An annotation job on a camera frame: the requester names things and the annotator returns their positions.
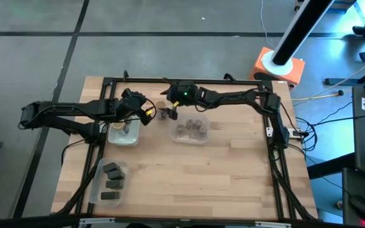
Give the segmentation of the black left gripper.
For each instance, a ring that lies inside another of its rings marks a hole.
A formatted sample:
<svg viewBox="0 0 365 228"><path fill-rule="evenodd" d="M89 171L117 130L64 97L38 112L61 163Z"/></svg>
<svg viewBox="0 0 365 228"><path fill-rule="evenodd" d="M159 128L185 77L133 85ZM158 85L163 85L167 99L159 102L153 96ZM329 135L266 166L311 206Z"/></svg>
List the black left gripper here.
<svg viewBox="0 0 365 228"><path fill-rule="evenodd" d="M140 122L147 126L153 119L153 108L143 110L142 105L146 102L146 97L139 92L131 91L129 88L124 89L121 99L116 102L116 117L119 119L130 116L140 117Z"/></svg>

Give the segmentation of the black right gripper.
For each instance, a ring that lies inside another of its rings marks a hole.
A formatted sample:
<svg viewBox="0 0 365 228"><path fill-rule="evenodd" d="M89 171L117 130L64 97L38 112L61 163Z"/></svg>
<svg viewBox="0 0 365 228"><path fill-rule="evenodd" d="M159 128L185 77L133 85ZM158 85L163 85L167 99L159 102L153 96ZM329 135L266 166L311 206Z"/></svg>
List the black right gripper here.
<svg viewBox="0 0 365 228"><path fill-rule="evenodd" d="M168 95L168 100L171 103L178 102L181 106L196 105L198 101L199 88L193 82L178 81L172 82L170 87L161 92L161 95ZM171 120L178 119L177 108L167 108L167 115Z"/></svg>

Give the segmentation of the aluminium bar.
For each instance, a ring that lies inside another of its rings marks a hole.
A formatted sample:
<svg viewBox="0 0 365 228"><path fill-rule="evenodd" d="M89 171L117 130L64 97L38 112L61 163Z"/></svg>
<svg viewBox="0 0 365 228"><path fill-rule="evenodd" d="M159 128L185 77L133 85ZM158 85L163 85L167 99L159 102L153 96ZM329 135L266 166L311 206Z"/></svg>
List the aluminium bar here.
<svg viewBox="0 0 365 228"><path fill-rule="evenodd" d="M255 226L261 228L292 228L291 224L266 221L255 221Z"/></svg>
<svg viewBox="0 0 365 228"><path fill-rule="evenodd" d="M82 218L79 220L79 225L93 225L93 224L109 224L115 223L116 219L109 218Z"/></svg>

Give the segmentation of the dark green spice tin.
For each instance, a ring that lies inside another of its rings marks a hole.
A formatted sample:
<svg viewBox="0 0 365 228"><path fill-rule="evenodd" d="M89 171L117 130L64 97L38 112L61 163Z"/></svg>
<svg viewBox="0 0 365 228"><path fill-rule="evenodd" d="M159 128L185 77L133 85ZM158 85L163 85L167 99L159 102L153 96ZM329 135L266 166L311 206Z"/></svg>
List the dark green spice tin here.
<svg viewBox="0 0 365 228"><path fill-rule="evenodd" d="M107 180L105 183L105 187L108 189L122 189L124 187L124 180Z"/></svg>
<svg viewBox="0 0 365 228"><path fill-rule="evenodd" d="M118 200L120 193L118 191L105 191L101 192L101 200Z"/></svg>
<svg viewBox="0 0 365 228"><path fill-rule="evenodd" d="M107 178L111 181L125 179L125 174L122 170L112 170L107 173Z"/></svg>
<svg viewBox="0 0 365 228"><path fill-rule="evenodd" d="M113 171L119 170L120 167L116 163L111 162L106 165L103 165L102 169L103 169L103 172L107 174L108 172L113 172Z"/></svg>

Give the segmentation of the translucent plastic bin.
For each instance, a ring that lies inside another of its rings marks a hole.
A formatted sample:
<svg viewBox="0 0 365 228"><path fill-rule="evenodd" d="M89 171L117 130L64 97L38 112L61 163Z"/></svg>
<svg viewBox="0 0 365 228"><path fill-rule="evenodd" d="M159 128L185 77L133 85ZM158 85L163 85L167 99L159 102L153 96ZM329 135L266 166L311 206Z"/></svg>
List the translucent plastic bin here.
<svg viewBox="0 0 365 228"><path fill-rule="evenodd" d="M193 127L191 129L185 128L184 132L181 134L177 133L176 127L179 124L185 126L185 123L188 119L192 119L195 121L196 119L200 119L203 124L207 128L207 134L205 136L201 136L199 133L199 129ZM177 120L171 120L169 122L169 133L170 138L178 143L186 143L186 144L205 144L208 141L209 133L210 133L210 121L204 114L197 113L179 113Z"/></svg>
<svg viewBox="0 0 365 228"><path fill-rule="evenodd" d="M125 179L123 179L124 187L122 189L108 189L105 187L105 183L109 179L107 178L107 174L103 172L102 167L103 165L106 165L111 162L116 163L120 167L119 170L122 170L125 174ZM129 166L126 162L109 158L102 158L98 163L98 167L94 179L92 181L91 192L89 195L89 202L96 205L103 205L112 208L118 207L121 204L126 194L126 189L129 181L129 174L130 174ZM105 191L118 191L120 193L120 198L116 200L101 200L100 198L101 192Z"/></svg>
<svg viewBox="0 0 365 228"><path fill-rule="evenodd" d="M129 133L126 136L121 136L115 132L110 124L109 133L108 133L108 142L112 144L116 144L118 146L136 146L139 141L139 132L141 123L139 119L136 118L128 118L121 122L125 122L129 126Z"/></svg>

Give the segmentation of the black stand foot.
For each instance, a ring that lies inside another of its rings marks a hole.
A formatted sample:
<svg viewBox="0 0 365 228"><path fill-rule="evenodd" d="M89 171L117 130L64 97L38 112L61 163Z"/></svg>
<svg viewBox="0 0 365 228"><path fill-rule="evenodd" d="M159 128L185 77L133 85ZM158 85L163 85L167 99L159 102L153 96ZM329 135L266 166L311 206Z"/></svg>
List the black stand foot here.
<svg viewBox="0 0 365 228"><path fill-rule="evenodd" d="M362 86L365 82L361 82L360 79L338 79L338 78L326 78L324 80L326 86Z"/></svg>

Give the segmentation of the black stand pole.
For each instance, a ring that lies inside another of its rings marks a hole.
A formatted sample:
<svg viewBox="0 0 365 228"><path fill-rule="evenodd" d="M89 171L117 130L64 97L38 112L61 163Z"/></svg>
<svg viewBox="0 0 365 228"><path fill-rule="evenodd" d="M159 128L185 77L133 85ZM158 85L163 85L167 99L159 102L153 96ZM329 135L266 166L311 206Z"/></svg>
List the black stand pole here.
<svg viewBox="0 0 365 228"><path fill-rule="evenodd" d="M272 62L285 65L335 0L305 0L274 50Z"/></svg>

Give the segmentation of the black computer mouse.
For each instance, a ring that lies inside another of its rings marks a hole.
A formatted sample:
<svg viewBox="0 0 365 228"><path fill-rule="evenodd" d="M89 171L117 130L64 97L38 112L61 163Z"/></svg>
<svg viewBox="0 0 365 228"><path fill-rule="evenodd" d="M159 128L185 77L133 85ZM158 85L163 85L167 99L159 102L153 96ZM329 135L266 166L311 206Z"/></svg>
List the black computer mouse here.
<svg viewBox="0 0 365 228"><path fill-rule="evenodd" d="M355 194L350 197L349 202L358 216L365 221L365 198L361 195Z"/></svg>

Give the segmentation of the orange box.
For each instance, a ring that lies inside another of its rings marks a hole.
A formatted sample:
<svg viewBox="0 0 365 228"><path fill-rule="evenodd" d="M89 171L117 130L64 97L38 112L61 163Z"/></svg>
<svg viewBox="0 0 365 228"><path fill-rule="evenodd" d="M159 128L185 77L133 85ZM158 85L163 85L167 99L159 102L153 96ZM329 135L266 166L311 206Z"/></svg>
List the orange box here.
<svg viewBox="0 0 365 228"><path fill-rule="evenodd" d="M258 55L258 58L256 59L253 69L250 73L249 79L250 80L277 80L282 81L282 83L286 83L289 90L292 91L296 86L299 85L302 73L304 70L305 62L300 59L296 58L290 58L293 62L293 69L288 75L284 76L275 76L270 74L265 70L265 68L262 66L262 57L264 54L266 54L268 51L273 51L272 49L269 49L267 47L263 47Z"/></svg>

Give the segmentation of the black beam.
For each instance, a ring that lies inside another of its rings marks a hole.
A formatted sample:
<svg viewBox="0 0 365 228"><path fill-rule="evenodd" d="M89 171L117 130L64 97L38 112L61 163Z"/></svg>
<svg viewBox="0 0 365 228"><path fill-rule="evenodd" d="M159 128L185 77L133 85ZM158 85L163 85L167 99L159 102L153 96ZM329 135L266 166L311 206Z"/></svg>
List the black beam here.
<svg viewBox="0 0 365 228"><path fill-rule="evenodd" d="M0 219L0 228L33 228L33 227L67 227L78 225L80 219L84 218L109 218L109 217L92 217L90 214L81 213L76 215L54 214L40 217L25 218L6 218ZM255 226L255 221L266 221L260 219L255 220L227 220L227 219L197 219L197 218L126 218L114 217L115 223L137 223L137 224L173 224L180 227L189 227L192 225L237 225L237 226ZM275 221L291 224L292 228L365 228L356 225L343 225L326 223L320 220L296 220L292 218L282 218Z"/></svg>

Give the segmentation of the white round disc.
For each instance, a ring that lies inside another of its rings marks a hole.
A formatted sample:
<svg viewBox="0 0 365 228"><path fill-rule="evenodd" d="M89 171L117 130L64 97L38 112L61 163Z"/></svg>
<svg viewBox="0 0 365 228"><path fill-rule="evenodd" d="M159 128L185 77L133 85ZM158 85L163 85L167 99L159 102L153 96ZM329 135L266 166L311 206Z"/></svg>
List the white round disc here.
<svg viewBox="0 0 365 228"><path fill-rule="evenodd" d="M262 66L267 72L275 76L288 75L293 69L293 62L289 59L284 65L277 65L272 61L274 51L268 51L262 57Z"/></svg>

